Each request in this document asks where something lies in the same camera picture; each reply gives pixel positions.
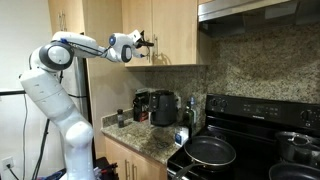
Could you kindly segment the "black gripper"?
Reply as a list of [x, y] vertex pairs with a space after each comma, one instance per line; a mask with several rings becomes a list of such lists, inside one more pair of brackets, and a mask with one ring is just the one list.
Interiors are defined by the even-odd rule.
[[[142, 46], [147, 46], [147, 47], [152, 47], [152, 46], [154, 46], [154, 43], [152, 43], [152, 42], [145, 42], [145, 39], [144, 39], [144, 31], [141, 31], [140, 32], [140, 38], [135, 42], [135, 44], [134, 44], [134, 47], [136, 48], [136, 49], [139, 49], [139, 48], [141, 48]], [[149, 54], [141, 54], [141, 57], [147, 57], [147, 58], [149, 58]]]

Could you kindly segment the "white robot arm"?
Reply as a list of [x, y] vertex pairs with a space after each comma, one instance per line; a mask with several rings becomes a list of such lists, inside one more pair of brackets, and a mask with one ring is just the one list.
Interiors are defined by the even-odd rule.
[[139, 48], [153, 45], [138, 30], [112, 34], [107, 47], [85, 35], [58, 31], [50, 43], [31, 53], [30, 69], [19, 80], [29, 98], [59, 128], [66, 167], [66, 173], [59, 180], [97, 180], [98, 174], [92, 156], [93, 127], [60, 84], [57, 73], [69, 68], [75, 57], [101, 57], [127, 63], [134, 57], [144, 56]]

